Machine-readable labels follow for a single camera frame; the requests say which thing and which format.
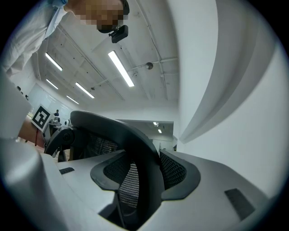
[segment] qr code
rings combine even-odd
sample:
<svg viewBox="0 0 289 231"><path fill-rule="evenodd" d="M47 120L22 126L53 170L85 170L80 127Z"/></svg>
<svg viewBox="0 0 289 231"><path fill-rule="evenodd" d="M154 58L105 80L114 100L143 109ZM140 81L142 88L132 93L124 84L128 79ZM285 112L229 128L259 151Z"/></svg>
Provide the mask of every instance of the qr code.
<svg viewBox="0 0 289 231"><path fill-rule="evenodd" d="M43 129L44 125L46 124L47 120L50 117L50 113L46 111L42 106L40 106L35 113L32 121L40 128Z"/></svg>

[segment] white coat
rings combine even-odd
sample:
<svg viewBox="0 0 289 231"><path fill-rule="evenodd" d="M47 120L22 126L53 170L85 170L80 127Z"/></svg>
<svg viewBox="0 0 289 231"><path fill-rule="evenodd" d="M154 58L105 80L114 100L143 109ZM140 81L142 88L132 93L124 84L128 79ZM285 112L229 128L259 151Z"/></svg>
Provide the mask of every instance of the white coat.
<svg viewBox="0 0 289 231"><path fill-rule="evenodd" d="M3 52L1 68L11 76L20 72L42 41L57 27L67 13L63 6L67 0L42 0L10 36Z"/></svg>

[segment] person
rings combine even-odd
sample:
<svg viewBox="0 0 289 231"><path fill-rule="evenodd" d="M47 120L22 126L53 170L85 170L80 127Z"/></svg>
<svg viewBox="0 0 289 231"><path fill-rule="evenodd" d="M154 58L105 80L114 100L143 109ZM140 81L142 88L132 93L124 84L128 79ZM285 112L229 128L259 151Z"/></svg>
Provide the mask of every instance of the person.
<svg viewBox="0 0 289 231"><path fill-rule="evenodd" d="M62 17L72 12L86 24L111 30L123 19L126 0L41 0L18 25L4 49L1 68L8 77L20 72Z"/></svg>
<svg viewBox="0 0 289 231"><path fill-rule="evenodd" d="M56 113L54 113L55 116L59 116L59 110L56 110Z"/></svg>

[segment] distant person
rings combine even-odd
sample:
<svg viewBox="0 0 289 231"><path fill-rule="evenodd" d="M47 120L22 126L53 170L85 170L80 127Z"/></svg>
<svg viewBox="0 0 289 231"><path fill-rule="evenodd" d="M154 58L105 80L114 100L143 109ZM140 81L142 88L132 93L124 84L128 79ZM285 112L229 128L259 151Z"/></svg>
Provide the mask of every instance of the distant person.
<svg viewBox="0 0 289 231"><path fill-rule="evenodd" d="M59 113L58 113L59 111L58 110L56 110L56 113L54 113L54 115L55 116L59 116Z"/></svg>

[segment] floor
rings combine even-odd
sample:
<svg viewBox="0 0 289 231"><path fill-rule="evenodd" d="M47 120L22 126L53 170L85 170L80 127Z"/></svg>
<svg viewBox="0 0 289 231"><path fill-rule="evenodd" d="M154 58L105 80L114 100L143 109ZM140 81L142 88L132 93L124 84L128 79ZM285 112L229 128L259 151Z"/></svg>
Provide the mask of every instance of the floor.
<svg viewBox="0 0 289 231"><path fill-rule="evenodd" d="M22 143L25 142L25 140L24 140L24 139L21 139L21 138L18 138L18 140L19 140L20 142L22 142ZM34 143L29 142L29 141L28 141L26 144L27 144L27 145L31 145L31 146L33 146L34 148L36 148L40 154L43 154L43 153L44 153L44 148L39 147L39 146L35 146ZM55 163L57 163L58 154L59 154L59 152L57 153L57 155L55 156L55 158L53 158L53 160L54 160ZM69 154L70 154L70 150L65 150L65 155L66 155L66 159L67 159L67 160L69 160Z"/></svg>

